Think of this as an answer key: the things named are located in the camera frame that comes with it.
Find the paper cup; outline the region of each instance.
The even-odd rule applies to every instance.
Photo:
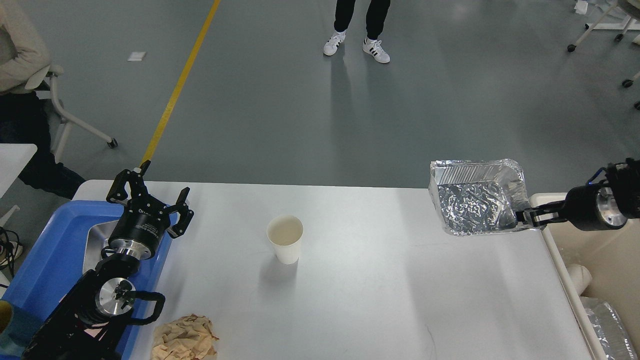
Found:
[[[578,264],[567,265],[566,271],[569,272],[569,277],[571,277],[571,282],[573,283],[573,287],[575,291],[577,291],[578,295],[584,293],[584,290],[591,284],[591,273],[589,270]]]
[[[289,265],[298,260],[302,237],[300,219],[292,215],[276,217],[267,226],[267,237],[281,263]]]

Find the paper scrap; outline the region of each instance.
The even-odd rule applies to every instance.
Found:
[[[127,59],[127,61],[142,61],[146,54],[146,51],[134,51],[129,55],[129,59]]]
[[[213,324],[206,316],[191,314],[156,327],[151,360],[201,360],[214,355]]]
[[[579,13],[580,15],[585,15],[587,14],[587,7],[589,6],[589,3],[586,2],[586,0],[578,0],[575,3],[575,13]]]

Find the foil container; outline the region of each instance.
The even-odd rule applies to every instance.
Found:
[[[587,317],[596,332],[608,360],[637,360],[629,334],[622,321],[608,302],[590,297],[580,297]]]
[[[529,208],[520,165],[511,160],[431,162],[429,192],[444,229],[457,236],[532,228],[515,212]]]

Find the person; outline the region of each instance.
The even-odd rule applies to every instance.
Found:
[[[362,44],[362,51],[373,56],[379,63],[388,63],[391,61],[389,54],[382,49],[378,40],[378,36],[382,33],[387,11],[391,5],[391,0],[371,0],[369,9],[367,10],[367,37]],[[355,0],[337,0],[335,5],[335,22],[333,23],[333,35],[326,42],[323,52],[327,56],[331,56],[338,51],[338,47],[343,43],[346,36],[347,27],[353,16],[353,8]]]
[[[0,0],[0,142],[35,144],[38,149],[18,178],[71,199],[84,179],[56,163],[44,103],[25,88],[27,80],[50,63],[44,41],[20,6],[15,0]]]

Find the white table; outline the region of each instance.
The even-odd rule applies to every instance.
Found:
[[[74,199],[104,200],[111,181]],[[147,182],[195,217],[173,241],[140,329],[208,316],[224,359],[591,359],[539,231],[446,234],[426,189]],[[302,255],[281,265],[266,239],[303,222]]]
[[[0,143],[0,197],[36,153],[32,143]]]

